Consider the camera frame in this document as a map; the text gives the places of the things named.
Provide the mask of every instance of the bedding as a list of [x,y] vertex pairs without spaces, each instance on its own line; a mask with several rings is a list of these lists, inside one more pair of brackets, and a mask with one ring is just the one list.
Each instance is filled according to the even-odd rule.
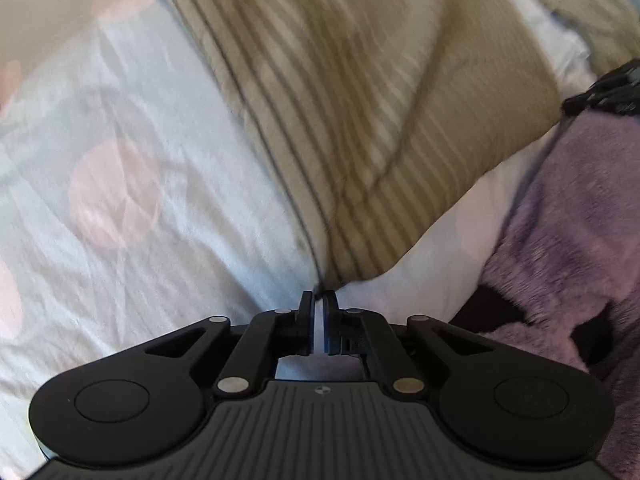
[[322,288],[389,270],[559,118],[507,0],[170,1],[281,186]]
[[[587,88],[580,38],[511,1],[561,93]],[[316,274],[167,1],[0,0],[0,30],[0,476],[15,480],[43,460],[26,415],[51,376],[212,313],[296,305]],[[340,303],[451,319],[549,138]]]
[[628,0],[540,0],[591,51],[593,71],[604,75],[640,56],[638,10]]

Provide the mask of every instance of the purple fuzzy blanket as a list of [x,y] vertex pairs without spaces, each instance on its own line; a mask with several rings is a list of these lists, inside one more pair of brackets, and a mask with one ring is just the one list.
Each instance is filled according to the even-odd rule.
[[574,328],[612,304],[611,353],[591,373],[610,389],[598,457],[640,479],[640,122],[582,113],[527,189],[482,276],[526,312],[486,336],[582,370]]

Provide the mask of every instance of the plush fabric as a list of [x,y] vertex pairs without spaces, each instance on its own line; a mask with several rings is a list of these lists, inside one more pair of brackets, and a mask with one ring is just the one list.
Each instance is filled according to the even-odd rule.
[[333,287],[558,119],[508,0],[171,0]]
[[[578,368],[584,368],[584,366],[593,368],[611,352],[613,327],[609,318],[610,313],[611,305],[608,304],[596,317],[574,328],[571,340],[578,351],[581,363],[574,360],[572,365]],[[494,288],[481,284],[449,323],[474,333],[491,333],[507,324],[520,325],[524,320],[525,313],[519,306],[508,301]],[[489,334],[489,337],[500,338],[503,341],[504,338],[511,337],[514,345],[517,346],[519,342],[517,329],[509,333],[505,330],[507,329]],[[565,346],[570,354],[563,362],[574,358],[573,345]],[[555,359],[550,354],[546,357]]]
[[640,123],[587,111],[558,140],[487,261],[482,282],[524,311],[489,338],[587,370],[572,339],[608,307],[613,341],[591,372],[616,417],[598,457],[640,478]]

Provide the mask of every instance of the logo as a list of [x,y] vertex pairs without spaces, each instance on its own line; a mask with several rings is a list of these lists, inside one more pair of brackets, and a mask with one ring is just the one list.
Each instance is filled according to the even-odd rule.
[[318,395],[326,395],[331,393],[331,388],[323,384],[322,386],[318,386],[314,391]]

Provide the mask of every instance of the circular pad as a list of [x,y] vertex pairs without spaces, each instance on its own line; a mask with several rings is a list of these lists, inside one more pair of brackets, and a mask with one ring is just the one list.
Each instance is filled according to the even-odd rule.
[[498,384],[494,390],[498,405],[522,418],[551,418],[569,404],[562,386],[542,377],[515,377]]
[[94,422],[123,422],[144,412],[148,404],[149,392],[131,381],[94,383],[76,397],[76,410]]

